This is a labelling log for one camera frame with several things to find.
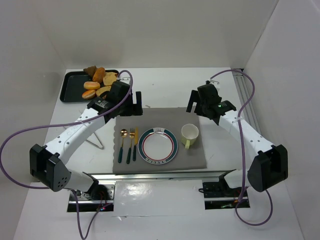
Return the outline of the toasted bread slice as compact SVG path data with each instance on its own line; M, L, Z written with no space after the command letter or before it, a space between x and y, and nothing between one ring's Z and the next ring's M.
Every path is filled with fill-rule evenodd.
M95 92L96 96L105 99L107 96L106 92L109 92L110 89L111 89L111 85L101 87L96 90L96 92Z
M115 72L106 72L103 77L103 84L105 86L111 86L113 82L117 81L118 74Z

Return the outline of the silver metal tongs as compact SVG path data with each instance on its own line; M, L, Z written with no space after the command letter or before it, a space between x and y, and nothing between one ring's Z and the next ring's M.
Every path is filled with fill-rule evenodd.
M96 134L96 132L94 132L90 137L88 137L85 140L85 142L90 144L91 146L99 149L99 150L104 149L104 145L103 145L102 141L100 140L100 138L98 137L98 135Z

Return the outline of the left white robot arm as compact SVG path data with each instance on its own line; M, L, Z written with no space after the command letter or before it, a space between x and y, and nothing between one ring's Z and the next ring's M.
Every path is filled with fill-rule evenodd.
M111 89L92 99L74 125L56 138L29 151L30 174L51 189L80 191L93 199L105 187L92 175L67 169L66 164L74 152L97 130L117 116L141 116L142 94L137 91L133 100L129 84L116 81Z

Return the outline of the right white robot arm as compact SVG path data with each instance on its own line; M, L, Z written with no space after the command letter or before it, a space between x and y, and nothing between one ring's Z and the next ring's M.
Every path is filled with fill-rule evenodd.
M282 144L274 145L260 135L238 115L230 101L222 100L213 84L192 90L186 111L214 121L242 145L247 167L224 176L229 188L245 185L261 193L288 178L287 149Z

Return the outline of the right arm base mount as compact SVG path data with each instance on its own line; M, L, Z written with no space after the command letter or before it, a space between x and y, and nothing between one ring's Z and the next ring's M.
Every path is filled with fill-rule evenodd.
M216 182L203 182L198 191L203 194L206 210L234 209L238 204L241 187L230 188L225 180L226 172Z

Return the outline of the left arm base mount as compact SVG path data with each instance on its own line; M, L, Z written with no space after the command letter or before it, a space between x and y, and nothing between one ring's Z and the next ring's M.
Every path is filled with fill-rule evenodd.
M116 183L107 181L106 184L98 187L94 196L77 190L76 197L78 200L79 212L90 213L100 210L101 212L114 211L114 196Z

